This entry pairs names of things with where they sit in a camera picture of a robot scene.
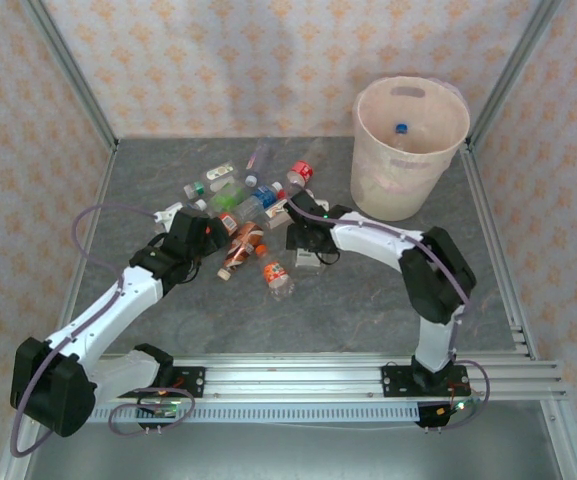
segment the metal frame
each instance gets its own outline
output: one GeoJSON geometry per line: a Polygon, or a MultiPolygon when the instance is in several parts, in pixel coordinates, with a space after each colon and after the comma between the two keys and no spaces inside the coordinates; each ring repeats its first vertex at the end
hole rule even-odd
{"type": "MultiPolygon", "coordinates": [[[[557,362],[512,360],[487,354],[465,354],[490,377],[491,400],[557,400],[566,396],[557,362]]],[[[200,402],[348,403],[383,402],[381,367],[389,362],[409,365],[409,356],[386,354],[210,354],[178,357],[175,364],[206,368],[200,402]]],[[[468,369],[470,383],[485,390],[481,372],[468,369]]],[[[438,401],[443,398],[401,397],[395,402],[438,401]]]]}
{"type": "MultiPolygon", "coordinates": [[[[108,156],[108,161],[106,162],[106,167],[102,173],[101,179],[99,180],[99,185],[97,186],[97,192],[95,194],[94,203],[101,203],[104,196],[106,195],[106,190],[108,189],[108,183],[110,182],[110,174],[112,172],[112,167],[115,163],[115,158],[117,156],[117,150],[112,149],[108,156]]],[[[95,234],[95,228],[97,227],[97,221],[99,219],[100,210],[93,212],[90,215],[90,219],[86,223],[86,237],[82,245],[86,251],[90,251],[90,246],[92,245],[92,239],[95,234]]],[[[75,300],[77,299],[77,292],[79,291],[79,286],[81,285],[81,279],[83,278],[84,270],[86,268],[86,259],[79,257],[75,269],[73,270],[72,276],[70,277],[70,282],[68,284],[68,290],[66,291],[66,297],[64,300],[64,305],[59,314],[59,319],[57,321],[57,327],[63,327],[72,317],[72,312],[75,307],[75,300]]],[[[29,447],[37,439],[39,434],[39,424],[28,417],[24,417],[19,429],[19,445],[23,450],[24,447],[29,447]]],[[[4,446],[4,451],[0,460],[0,479],[10,479],[17,480],[19,478],[24,478],[28,465],[30,464],[31,456],[27,456],[22,459],[15,459],[10,454],[10,449],[8,444],[4,446]]]]}
{"type": "MultiPolygon", "coordinates": [[[[95,195],[94,204],[103,202],[106,196],[106,191],[108,190],[108,184],[110,183],[110,175],[112,174],[112,167],[115,164],[115,159],[117,158],[117,149],[113,149],[110,152],[108,161],[106,162],[106,167],[101,175],[99,185],[97,187],[97,193],[95,195]]],[[[89,220],[86,223],[86,235],[83,239],[82,246],[86,252],[90,251],[92,246],[92,240],[95,236],[95,230],[97,229],[97,222],[99,221],[99,215],[101,215],[101,210],[95,210],[89,215],[89,220]]],[[[84,271],[86,270],[86,259],[79,256],[75,269],[73,271],[70,283],[68,284],[68,291],[66,293],[66,299],[64,305],[59,314],[59,320],[57,323],[57,328],[63,328],[72,318],[72,313],[75,309],[75,303],[77,300],[77,294],[79,293],[79,287],[81,286],[81,280],[84,276],[84,271]]]]}
{"type": "Polygon", "coordinates": [[[465,145],[460,148],[459,153],[466,170],[468,183],[472,190],[475,208],[477,209],[484,239],[488,246],[490,260],[495,276],[497,277],[499,292],[504,302],[504,307],[506,308],[508,321],[510,322],[511,328],[514,327],[516,329],[515,333],[521,331],[524,335],[528,355],[535,359],[537,358],[537,345],[530,332],[529,325],[526,322],[526,313],[517,295],[518,289],[516,288],[516,282],[510,273],[511,270],[503,252],[499,231],[495,225],[492,209],[486,198],[486,192],[481,181],[475,154],[465,145]]]}
{"type": "Polygon", "coordinates": [[[486,135],[492,120],[501,108],[515,80],[519,76],[521,69],[526,64],[526,61],[541,38],[541,34],[550,23],[561,1],[562,0],[542,0],[537,6],[526,31],[510,55],[506,66],[488,97],[486,105],[484,105],[481,114],[479,114],[475,125],[472,127],[469,140],[470,145],[474,148],[477,148],[486,135]]]}
{"type": "Polygon", "coordinates": [[[114,149],[118,142],[117,137],[44,2],[42,0],[21,0],[21,2],[48,44],[57,65],[75,90],[95,130],[108,148],[114,149]]]}
{"type": "Polygon", "coordinates": [[[569,401],[542,401],[541,408],[564,479],[577,479],[577,421],[569,401]]]}

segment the gray floor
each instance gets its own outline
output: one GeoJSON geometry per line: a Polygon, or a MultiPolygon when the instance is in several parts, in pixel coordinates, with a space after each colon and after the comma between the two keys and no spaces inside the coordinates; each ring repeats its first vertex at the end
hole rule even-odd
{"type": "MultiPolygon", "coordinates": [[[[277,155],[265,174],[282,181],[305,152],[309,139],[276,139],[277,155]]],[[[330,138],[329,161],[309,187],[331,205],[355,207],[350,196],[352,138],[330,138]]],[[[226,160],[243,168],[256,139],[123,140],[113,168],[106,202],[163,210],[183,200],[182,187],[208,167],[226,160]]],[[[443,174],[414,217],[397,226],[446,228],[474,270],[478,285],[473,309],[464,319],[458,347],[468,351],[509,350],[513,341],[490,257],[459,157],[443,174]]],[[[126,265],[133,252],[154,236],[153,224],[140,216],[102,213],[92,253],[126,265]]],[[[284,263],[285,229],[268,233],[266,243],[284,263]]],[[[389,352],[410,354],[419,322],[403,281],[389,267],[345,253],[321,277],[296,278],[297,289],[281,303],[270,298],[258,266],[249,261],[228,283],[216,277],[224,253],[206,259],[197,279],[176,287],[142,314],[110,347],[129,351],[148,342],[173,355],[198,353],[389,352]]],[[[97,267],[84,273],[75,314],[111,284],[97,267]]]]}
{"type": "Polygon", "coordinates": [[[70,438],[53,435],[33,455],[26,478],[561,478],[538,402],[492,402],[467,428],[441,435],[405,424],[371,426],[186,424],[125,439],[105,424],[88,424],[70,438]],[[381,430],[359,430],[371,426],[381,430]]]}

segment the bin handle hole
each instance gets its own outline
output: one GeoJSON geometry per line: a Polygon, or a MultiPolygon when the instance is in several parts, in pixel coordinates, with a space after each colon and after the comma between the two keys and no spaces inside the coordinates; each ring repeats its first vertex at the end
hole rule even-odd
{"type": "Polygon", "coordinates": [[[426,92],[419,87],[393,87],[391,95],[403,95],[405,97],[424,98],[426,92]]]}

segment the trash bin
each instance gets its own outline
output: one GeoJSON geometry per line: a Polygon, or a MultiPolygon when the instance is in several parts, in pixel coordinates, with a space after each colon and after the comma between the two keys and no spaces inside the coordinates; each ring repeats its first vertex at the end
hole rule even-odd
{"type": "Polygon", "coordinates": [[[417,213],[470,129],[458,90],[418,77],[373,82],[357,96],[353,119],[352,197],[390,221],[417,213]]]}

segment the clear plastic bottle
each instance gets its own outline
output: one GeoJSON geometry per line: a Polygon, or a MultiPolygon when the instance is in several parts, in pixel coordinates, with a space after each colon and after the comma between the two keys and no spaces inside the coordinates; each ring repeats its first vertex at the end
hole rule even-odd
{"type": "Polygon", "coordinates": [[[246,222],[239,229],[228,250],[228,255],[223,266],[217,272],[217,276],[224,281],[230,280],[232,273],[246,261],[255,247],[261,243],[264,231],[253,222],[246,222]]]}
{"type": "Polygon", "coordinates": [[[208,208],[208,204],[205,201],[203,201],[201,198],[194,203],[188,202],[186,204],[186,206],[188,208],[194,208],[195,210],[200,210],[202,212],[205,212],[206,209],[208,208]]]}
{"type": "Polygon", "coordinates": [[[201,182],[192,182],[184,186],[184,192],[186,193],[188,200],[193,200],[198,196],[203,195],[205,191],[206,187],[204,187],[204,184],[201,182]]]}
{"type": "Polygon", "coordinates": [[[259,174],[266,168],[273,155],[273,149],[267,141],[259,140],[254,153],[246,165],[246,185],[254,187],[259,181],[259,174]]]}
{"type": "Polygon", "coordinates": [[[282,196],[282,192],[283,187],[279,182],[273,183],[270,187],[261,186],[233,210],[219,215],[219,218],[232,236],[239,226],[262,215],[266,208],[282,196]]]}
{"type": "Polygon", "coordinates": [[[249,189],[243,183],[238,180],[233,180],[208,201],[206,211],[211,216],[232,211],[246,199],[248,192],[249,189]]]}
{"type": "Polygon", "coordinates": [[[395,134],[390,141],[390,146],[402,152],[408,152],[408,125],[405,123],[398,123],[395,125],[395,134]]]}
{"type": "Polygon", "coordinates": [[[237,176],[237,167],[228,161],[218,167],[211,168],[201,176],[201,181],[208,186],[208,191],[217,193],[237,176]]]}
{"type": "Polygon", "coordinates": [[[297,161],[286,174],[289,185],[304,188],[310,177],[315,173],[315,168],[326,157],[326,146],[323,138],[314,140],[303,158],[297,161]]]}
{"type": "Polygon", "coordinates": [[[270,288],[270,294],[275,300],[288,298],[295,291],[295,283],[279,262],[268,254],[265,245],[255,248],[255,253],[261,262],[261,271],[270,288]]]}

